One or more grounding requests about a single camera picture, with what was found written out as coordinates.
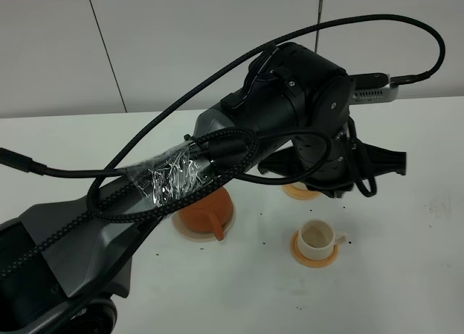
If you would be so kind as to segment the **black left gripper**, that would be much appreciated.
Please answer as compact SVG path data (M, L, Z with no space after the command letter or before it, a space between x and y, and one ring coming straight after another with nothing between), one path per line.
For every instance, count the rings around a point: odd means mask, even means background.
M407 154L363 143L356 134L352 118L332 139L332 151L325 164L305 178L308 190L330 198L341 198L357 187L365 197L377 193L376 177L390 172L406 174ZM323 155L324 145L311 135L298 135L292 146L276 151L258 164L260 173L272 172L284 177L302 173Z

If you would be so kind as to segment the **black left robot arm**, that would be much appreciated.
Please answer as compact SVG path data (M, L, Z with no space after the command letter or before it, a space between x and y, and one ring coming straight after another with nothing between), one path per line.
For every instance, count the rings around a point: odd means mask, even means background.
M269 44L243 86L201 113L193 135L165 153L125 168L53 170L1 150L1 163L58 178L110 178L74 201L38 204L1 225L3 333L111 333L112 296L126 297L131 258L168 215L198 203L257 167L338 198L375 178L404 174L406 155L362 143L353 104L393 101L399 79L348 75L296 43Z

